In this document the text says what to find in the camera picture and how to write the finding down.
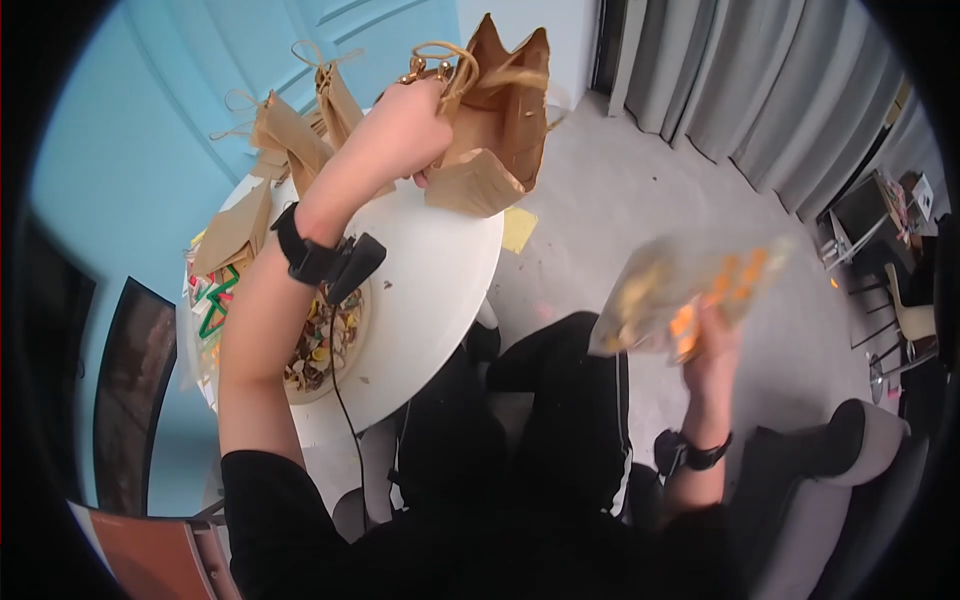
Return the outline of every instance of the black wristband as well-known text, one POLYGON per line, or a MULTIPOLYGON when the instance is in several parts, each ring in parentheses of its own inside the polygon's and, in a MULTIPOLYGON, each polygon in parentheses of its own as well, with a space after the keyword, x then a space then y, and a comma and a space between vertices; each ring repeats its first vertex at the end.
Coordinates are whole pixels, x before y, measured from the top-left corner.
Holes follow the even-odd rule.
POLYGON ((294 212, 298 204, 292 203, 287 206, 270 229, 276 231, 280 249, 290 262, 290 268, 287 270, 290 277, 301 283, 319 286, 324 282, 339 252, 336 249, 325 248, 313 240, 300 238, 294 221, 294 212))

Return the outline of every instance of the yellow paper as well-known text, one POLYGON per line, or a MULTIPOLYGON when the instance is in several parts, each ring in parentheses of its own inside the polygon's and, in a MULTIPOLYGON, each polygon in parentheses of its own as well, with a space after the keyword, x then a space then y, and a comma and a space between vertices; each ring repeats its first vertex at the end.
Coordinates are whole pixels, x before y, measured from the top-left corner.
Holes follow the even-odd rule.
POLYGON ((503 247, 520 254, 530 234, 537 226, 537 215, 522 208, 510 206, 503 211, 503 247))

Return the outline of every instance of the concrete floor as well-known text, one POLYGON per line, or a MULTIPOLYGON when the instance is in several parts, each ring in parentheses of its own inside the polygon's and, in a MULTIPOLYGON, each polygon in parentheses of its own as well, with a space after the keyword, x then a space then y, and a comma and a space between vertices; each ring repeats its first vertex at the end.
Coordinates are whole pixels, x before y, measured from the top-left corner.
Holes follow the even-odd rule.
MULTIPOLYGON (((896 341, 893 328, 856 350, 851 346, 893 319, 883 292, 849 297, 842 270, 828 274, 817 258, 818 232, 786 214, 774 193, 757 194, 736 167, 714 164, 689 142, 673 150, 636 128, 626 114, 609 118, 606 99, 590 92, 550 133, 537 189, 518 204, 540 221, 519 255, 503 251, 488 294, 504 348, 576 310, 599 312, 627 256, 670 231, 757 228, 786 232, 799 244, 776 284, 744 323, 734 390, 734 442, 728 486, 757 425, 790 430, 826 422, 844 400, 870 401, 865 351, 896 341), (830 277, 838 283, 834 288, 830 277)), ((889 369, 896 353, 884 361, 889 369)), ((653 464, 665 428, 679 428, 687 394, 680 370, 663 355, 630 357, 630 438, 634 460, 653 464)), ((897 411, 897 401, 881 406, 897 411)), ((496 407, 516 420, 521 406, 496 407)), ((329 510, 359 485, 349 439, 306 451, 308 470, 329 510)))

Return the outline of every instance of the black pants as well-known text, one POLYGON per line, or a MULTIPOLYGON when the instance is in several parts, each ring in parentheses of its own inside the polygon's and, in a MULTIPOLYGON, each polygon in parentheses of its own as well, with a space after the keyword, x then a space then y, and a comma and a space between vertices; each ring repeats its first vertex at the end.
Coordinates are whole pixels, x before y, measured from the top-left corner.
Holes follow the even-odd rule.
POLYGON ((596 319, 574 313, 491 363, 491 392, 534 394, 509 465, 503 427, 487 406, 476 369, 457 348, 396 414, 395 510, 505 502, 619 516, 632 458, 627 357, 587 355, 596 319))

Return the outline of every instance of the hand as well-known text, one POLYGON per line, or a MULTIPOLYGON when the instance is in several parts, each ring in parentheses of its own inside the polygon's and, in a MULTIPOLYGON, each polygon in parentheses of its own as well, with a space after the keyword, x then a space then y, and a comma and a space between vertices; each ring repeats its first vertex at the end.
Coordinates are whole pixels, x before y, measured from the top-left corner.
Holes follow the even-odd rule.
POLYGON ((740 362, 743 334, 731 328, 716 304, 697 299, 700 337, 697 355, 684 363, 684 383, 691 402, 729 404, 733 395, 733 378, 740 362))
POLYGON ((340 154, 375 183, 374 190, 411 175, 426 187, 420 171, 453 141, 449 121, 437 115, 444 86, 434 79, 392 84, 350 134, 340 154))

